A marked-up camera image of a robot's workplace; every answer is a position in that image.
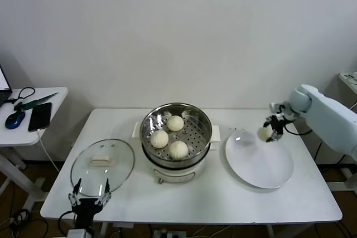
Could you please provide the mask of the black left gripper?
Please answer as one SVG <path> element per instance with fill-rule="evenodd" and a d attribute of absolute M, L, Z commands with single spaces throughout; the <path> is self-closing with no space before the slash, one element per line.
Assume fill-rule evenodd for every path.
<path fill-rule="evenodd" d="M 68 194 L 72 212 L 76 214 L 75 228 L 89 229 L 92 227 L 93 219 L 96 214 L 102 211 L 111 199 L 110 184 L 107 178 L 104 188 L 104 193 L 98 198 L 78 198 L 78 193 L 81 185 L 81 178 L 74 186 L 72 193 Z"/>

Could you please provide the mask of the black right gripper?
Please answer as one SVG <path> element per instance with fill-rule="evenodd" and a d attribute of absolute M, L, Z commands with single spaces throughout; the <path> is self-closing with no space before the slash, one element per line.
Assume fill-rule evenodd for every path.
<path fill-rule="evenodd" d="M 271 127 L 273 130 L 273 132 L 271 132 L 271 135 L 267 138 L 266 142 L 276 142 L 280 140 L 283 135 L 285 118 L 281 115 L 271 115 L 270 119 L 271 121 L 265 121 L 263 123 L 264 128 Z"/>

